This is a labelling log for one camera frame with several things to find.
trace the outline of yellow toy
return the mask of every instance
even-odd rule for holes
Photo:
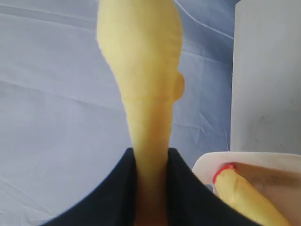
[[[167,225],[166,163],[182,24],[173,0],[101,0],[97,41],[127,114],[137,164],[137,225]]]
[[[221,168],[213,183],[226,204],[251,220],[263,226],[290,226],[273,204],[237,173],[234,165]]]

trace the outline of red tip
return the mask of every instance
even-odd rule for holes
[[[213,179],[212,179],[213,184],[215,184],[217,176],[220,175],[221,172],[223,172],[224,170],[227,170],[227,169],[237,170],[236,166],[233,163],[227,163],[227,164],[225,164],[223,167],[220,168],[219,171],[217,171],[217,173],[213,177]]]

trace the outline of yellow rubber object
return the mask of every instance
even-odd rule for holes
[[[121,92],[137,163],[138,225],[166,225],[166,163],[182,24],[173,0],[101,0],[97,41]]]
[[[274,205],[261,195],[234,167],[216,176],[214,187],[226,204],[263,226],[290,226]]]

